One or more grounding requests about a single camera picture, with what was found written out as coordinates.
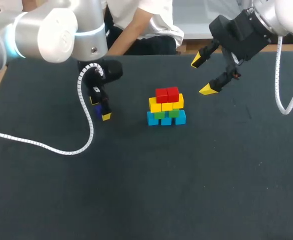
white shirt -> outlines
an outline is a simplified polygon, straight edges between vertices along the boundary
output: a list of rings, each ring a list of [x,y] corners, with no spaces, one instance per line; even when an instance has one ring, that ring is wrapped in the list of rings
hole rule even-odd
[[[4,10],[22,12],[22,0],[0,0],[0,11]]]
[[[176,47],[182,44],[184,33],[173,24],[173,0],[101,0],[102,7],[107,6],[113,17],[114,25],[124,30],[132,21],[140,8],[153,14],[148,28],[139,39],[154,36],[171,36],[175,39]]]

blue block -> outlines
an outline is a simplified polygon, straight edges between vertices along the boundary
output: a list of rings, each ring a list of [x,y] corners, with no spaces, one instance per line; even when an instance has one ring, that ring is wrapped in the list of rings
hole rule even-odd
[[[161,119],[161,125],[162,126],[170,126],[172,125],[172,118],[169,117],[169,112],[165,112],[165,118]]]
[[[150,111],[147,112],[147,124],[149,126],[159,125],[159,119],[155,119],[155,114]]]
[[[96,116],[99,118],[99,119],[102,119],[102,106],[101,104],[97,104],[94,106],[94,111],[95,111],[95,114]]]
[[[184,110],[180,110],[180,115],[175,119],[175,125],[183,125],[187,123],[187,116]]]

red block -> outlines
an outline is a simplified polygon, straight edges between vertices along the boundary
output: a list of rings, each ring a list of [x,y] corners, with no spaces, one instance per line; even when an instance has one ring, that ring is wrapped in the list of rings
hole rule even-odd
[[[157,88],[155,90],[156,103],[165,104],[168,102],[168,92],[165,88]]]
[[[169,87],[167,90],[167,101],[168,103],[177,103],[179,101],[179,89],[174,87]]]

white cable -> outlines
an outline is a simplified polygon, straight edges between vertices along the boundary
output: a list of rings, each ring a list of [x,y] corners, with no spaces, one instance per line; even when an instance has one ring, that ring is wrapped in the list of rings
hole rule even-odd
[[[20,138],[20,137],[15,137],[15,136],[3,134],[3,133],[0,133],[0,138],[9,139],[9,140],[22,142],[22,143],[26,143],[26,144],[32,144],[32,145],[39,146],[41,148],[47,149],[49,151],[52,151],[52,152],[60,154],[60,155],[77,155],[77,154],[80,154],[80,153],[84,152],[90,146],[90,144],[92,143],[93,134],[94,134],[94,128],[93,128],[93,122],[92,122],[90,113],[89,113],[89,111],[87,109],[87,106],[86,106],[86,103],[85,103],[85,101],[83,99],[81,83],[82,83],[83,76],[91,68],[96,68],[98,70],[99,74],[101,75],[101,77],[103,77],[103,78],[105,77],[103,69],[99,64],[90,63],[85,68],[83,68],[83,70],[80,72],[80,74],[78,76],[78,79],[77,79],[77,94],[78,94],[80,103],[82,105],[82,108],[84,110],[84,113],[86,115],[86,118],[87,118],[87,121],[88,121],[88,124],[89,124],[89,128],[90,128],[90,135],[89,135],[88,141],[82,148],[80,148],[79,150],[76,150],[76,151],[62,151],[62,150],[58,150],[56,148],[53,148],[51,146],[48,146],[46,144],[43,144],[41,142],[37,142],[37,141],[29,140],[29,139],[24,139],[24,138]]]
[[[282,51],[282,37],[278,37],[278,43],[277,43],[277,52],[276,52],[276,61],[275,61],[275,101],[278,109],[280,112],[284,115],[288,115],[291,110],[293,109],[293,97],[287,106],[287,109],[285,109],[282,106],[281,99],[280,99],[280,62],[281,62],[281,51]]]

black mat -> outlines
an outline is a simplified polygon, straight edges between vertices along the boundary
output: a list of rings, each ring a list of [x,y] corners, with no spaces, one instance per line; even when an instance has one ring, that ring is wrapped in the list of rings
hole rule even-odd
[[[198,91],[225,64],[215,55],[196,70],[192,58],[120,58],[124,77],[107,87],[112,119],[94,119],[81,155],[0,139],[0,240],[293,240],[293,112],[275,103],[275,54],[206,97]],[[293,53],[282,59],[286,106]],[[82,147],[89,128],[76,84],[72,60],[12,63],[0,131]],[[187,125],[148,127],[148,98],[171,86],[184,95]]]

